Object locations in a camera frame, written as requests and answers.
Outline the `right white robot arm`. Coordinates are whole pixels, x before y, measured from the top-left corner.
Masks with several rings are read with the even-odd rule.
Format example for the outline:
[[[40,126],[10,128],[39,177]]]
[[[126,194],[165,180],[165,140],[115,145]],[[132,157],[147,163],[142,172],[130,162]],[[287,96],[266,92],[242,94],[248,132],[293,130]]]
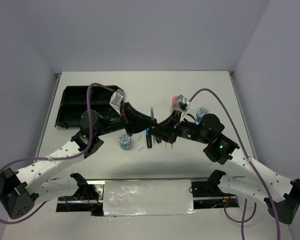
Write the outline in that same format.
[[[289,179],[253,157],[246,157],[239,145],[222,132],[224,125],[215,114],[205,114],[196,124],[180,120],[181,112],[173,111],[163,122],[149,130],[149,133],[164,142],[173,144],[178,137],[205,144],[207,158],[218,163],[250,182],[236,180],[229,174],[215,170],[207,184],[208,192],[218,196],[222,192],[242,196],[266,204],[272,217],[290,225],[300,206],[300,179]]]

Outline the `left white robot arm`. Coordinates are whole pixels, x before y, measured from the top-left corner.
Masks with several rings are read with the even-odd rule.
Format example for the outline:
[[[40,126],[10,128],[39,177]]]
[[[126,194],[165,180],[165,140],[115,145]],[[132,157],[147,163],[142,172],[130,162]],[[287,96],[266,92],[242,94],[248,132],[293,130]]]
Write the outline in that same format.
[[[92,194],[93,186],[81,174],[72,173],[65,178],[57,178],[57,174],[98,151],[104,143],[100,136],[122,129],[131,136],[156,124],[155,118],[135,110],[128,102],[120,104],[114,119],[88,107],[78,121],[79,131],[58,150],[46,157],[29,158],[31,164],[18,170],[12,170],[10,164],[0,169],[0,202],[10,223],[27,219],[37,204],[43,206],[64,196],[81,200]]]

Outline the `blue slim pen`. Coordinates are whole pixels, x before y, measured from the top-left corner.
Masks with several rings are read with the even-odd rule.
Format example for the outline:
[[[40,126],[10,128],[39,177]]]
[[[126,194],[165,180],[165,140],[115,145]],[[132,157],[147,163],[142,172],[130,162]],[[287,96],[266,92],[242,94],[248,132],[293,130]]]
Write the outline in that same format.
[[[150,107],[150,117],[153,122],[157,122],[155,119],[154,108],[152,106]]]

